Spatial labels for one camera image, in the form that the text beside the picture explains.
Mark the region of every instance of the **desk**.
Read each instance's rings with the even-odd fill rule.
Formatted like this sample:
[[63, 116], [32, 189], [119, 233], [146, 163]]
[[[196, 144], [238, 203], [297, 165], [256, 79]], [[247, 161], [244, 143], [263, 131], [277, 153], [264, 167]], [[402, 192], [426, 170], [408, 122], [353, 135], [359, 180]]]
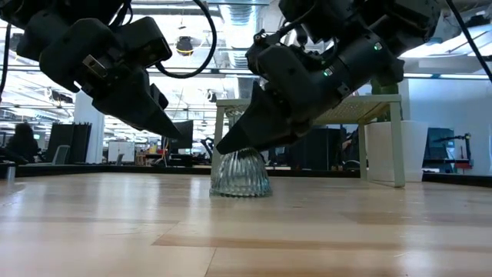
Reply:
[[[224, 117], [240, 115], [249, 106], [249, 99], [217, 100], [215, 144], [224, 136]], [[401, 95], [363, 95], [346, 98], [339, 106], [326, 111], [314, 122], [315, 125], [358, 124], [361, 178], [367, 180], [367, 152], [365, 125], [386, 111], [391, 113], [391, 140], [393, 142], [394, 187], [405, 186], [403, 140], [401, 134]], [[214, 148], [211, 174], [216, 174], [221, 163], [221, 154]]]

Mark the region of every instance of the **ceiling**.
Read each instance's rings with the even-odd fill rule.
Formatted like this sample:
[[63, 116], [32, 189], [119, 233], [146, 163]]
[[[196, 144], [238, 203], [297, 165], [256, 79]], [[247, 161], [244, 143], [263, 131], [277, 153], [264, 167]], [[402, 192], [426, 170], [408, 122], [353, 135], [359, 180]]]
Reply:
[[[485, 4], [490, 4], [490, 1], [455, 2], [464, 15], [474, 15], [483, 11]], [[282, 21], [278, 1], [210, 0], [207, 3], [218, 30], [217, 51], [208, 67], [244, 71], [244, 54], [251, 45], [253, 35], [261, 28], [274, 32]], [[210, 49], [211, 33], [205, 17], [193, 2], [133, 0], [133, 9], [134, 20], [143, 16], [153, 17], [173, 48], [173, 57], [164, 62], [166, 68], [183, 72], [187, 68], [201, 65]], [[455, 22], [452, 16], [446, 17], [443, 24], [453, 31]], [[0, 22], [0, 38], [5, 37], [5, 26], [5, 22]], [[481, 47], [482, 54], [492, 55], [492, 29], [483, 27], [470, 31]], [[12, 32], [23, 31], [14, 28]], [[192, 38], [194, 54], [190, 57], [179, 55], [176, 49], [176, 42], [182, 36]], [[286, 42], [294, 41], [294, 35], [286, 38]], [[2, 52], [3, 39], [0, 39], [0, 44]], [[323, 51], [326, 47], [327, 45], [312, 43], [308, 46], [317, 51]], [[55, 101], [53, 95], [63, 95], [75, 100], [74, 94], [40, 73], [36, 62], [18, 57], [13, 51], [9, 52], [9, 57], [10, 72], [0, 105], [3, 111], [1, 130], [11, 132], [16, 122], [28, 120], [33, 123], [37, 132], [49, 134], [49, 126], [53, 122], [73, 120], [74, 104]], [[405, 53], [404, 58], [407, 61], [406, 72], [412, 73], [473, 73], [480, 69], [462, 36], [444, 39], [443, 43], [423, 45]], [[219, 99], [248, 97], [251, 95], [253, 81], [251, 76], [238, 77], [234, 71], [220, 75], [200, 75], [187, 80], [151, 74], [151, 82], [160, 88], [170, 102], [166, 112], [175, 121], [194, 119], [196, 138], [213, 137], [215, 105], [209, 101], [210, 95], [215, 94]], [[138, 132], [112, 117], [106, 118], [105, 133], [107, 139], [157, 138], [153, 134]]]

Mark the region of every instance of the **black cable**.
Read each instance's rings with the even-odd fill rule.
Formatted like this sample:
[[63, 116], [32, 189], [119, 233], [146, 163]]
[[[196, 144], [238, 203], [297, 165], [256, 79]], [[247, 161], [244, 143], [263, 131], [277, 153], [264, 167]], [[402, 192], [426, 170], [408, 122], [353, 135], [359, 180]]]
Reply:
[[123, 3], [123, 6], [120, 8], [118, 11], [118, 14], [116, 15], [115, 20], [109, 25], [109, 28], [117, 28], [123, 24], [123, 21], [125, 20], [125, 16], [128, 13], [128, 10], [130, 10], [131, 18], [133, 18], [133, 10], [131, 9], [131, 0], [125, 0], [125, 3]]
[[205, 18], [207, 19], [208, 24], [210, 25], [210, 29], [212, 32], [212, 45], [210, 47], [210, 52], [208, 53], [208, 56], [204, 60], [203, 64], [201, 64], [200, 67], [197, 68], [192, 73], [187, 73], [187, 74], [170, 73], [164, 68], [164, 66], [160, 62], [155, 65], [158, 71], [171, 78], [185, 79], [185, 78], [195, 77], [196, 75], [200, 74], [207, 67], [210, 61], [214, 58], [215, 49], [217, 48], [217, 29], [215, 28], [214, 19], [212, 18], [207, 7], [201, 2], [201, 0], [193, 0], [193, 2], [196, 5], [198, 5], [198, 7], [200, 7], [200, 9], [203, 11], [203, 13], [205, 14]]
[[131, 8], [131, 5], [128, 7], [128, 11], [130, 12], [130, 19], [126, 22], [126, 24], [130, 24], [131, 21], [133, 21], [133, 8]]
[[449, 8], [451, 9], [451, 11], [453, 12], [456, 20], [458, 21], [458, 24], [461, 27], [461, 31], [463, 32], [464, 36], [467, 38], [468, 43], [470, 44], [471, 49], [474, 51], [475, 55], [477, 56], [477, 59], [478, 59], [480, 65], [482, 65], [482, 68], [484, 69], [485, 73], [487, 73], [487, 76], [489, 77], [490, 82], [492, 82], [492, 72], [490, 71], [489, 66], [485, 62], [484, 57], [482, 56], [482, 54], [480, 53], [480, 50], [478, 49], [477, 45], [475, 44], [474, 39], [471, 37], [467, 26], [464, 24], [464, 21], [460, 15], [460, 12], [456, 8], [456, 6], [454, 5], [452, 0], [446, 0], [446, 3], [449, 6]]
[[2, 94], [5, 89], [5, 84], [7, 83], [7, 73], [8, 73], [8, 51], [10, 51], [10, 33], [12, 31], [12, 24], [7, 24], [7, 29], [5, 30], [5, 47], [3, 50], [3, 65], [2, 65], [2, 82], [0, 82], [0, 103], [2, 103]]

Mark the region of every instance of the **clear glass bowl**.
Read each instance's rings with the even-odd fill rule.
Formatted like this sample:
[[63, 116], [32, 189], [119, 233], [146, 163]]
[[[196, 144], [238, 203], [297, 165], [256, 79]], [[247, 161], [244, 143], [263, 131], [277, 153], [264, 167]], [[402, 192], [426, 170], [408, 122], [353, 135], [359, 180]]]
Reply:
[[211, 195], [226, 197], [265, 197], [271, 195], [264, 160], [255, 149], [225, 155], [212, 180]]

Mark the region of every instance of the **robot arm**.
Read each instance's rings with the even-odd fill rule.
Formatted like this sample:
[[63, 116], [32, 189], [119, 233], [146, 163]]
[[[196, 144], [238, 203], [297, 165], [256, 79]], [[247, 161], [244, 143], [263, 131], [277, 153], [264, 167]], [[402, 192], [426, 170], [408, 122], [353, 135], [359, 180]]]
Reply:
[[[254, 37], [248, 67], [268, 83], [255, 84], [250, 106], [217, 145], [222, 154], [296, 142], [372, 78], [401, 82], [404, 62], [397, 57], [432, 36], [440, 14], [434, 0], [281, 0], [279, 6], [291, 24]], [[294, 28], [334, 46], [319, 55], [302, 44], [280, 44]]]
[[[211, 24], [213, 52], [217, 34], [199, 6]], [[168, 73], [161, 62], [171, 49], [154, 19], [123, 25], [128, 10], [131, 0], [0, 0], [0, 18], [25, 30], [18, 55], [38, 61], [67, 90], [87, 93], [100, 112], [177, 139], [180, 132], [163, 112], [168, 100], [149, 84], [146, 71], [156, 65]]]
[[[319, 115], [372, 78], [382, 85], [400, 82], [404, 63], [397, 57], [433, 35], [440, 14], [436, 1], [280, 0], [291, 24], [273, 35], [256, 34], [247, 53], [249, 69], [269, 82], [263, 88], [255, 85], [249, 108], [218, 151], [291, 144]], [[217, 41], [213, 21], [204, 5], [194, 2], [211, 25], [212, 53]], [[176, 139], [179, 131], [163, 112], [168, 101], [149, 84], [145, 70], [156, 65], [170, 75], [161, 62], [171, 57], [171, 49], [152, 18], [122, 24], [130, 4], [0, 0], [0, 18], [25, 30], [18, 55], [39, 61], [50, 79], [72, 92], [81, 88], [100, 112]], [[318, 54], [304, 52], [307, 39], [299, 39], [301, 46], [282, 45], [281, 38], [293, 29], [315, 43], [332, 40], [334, 46]]]

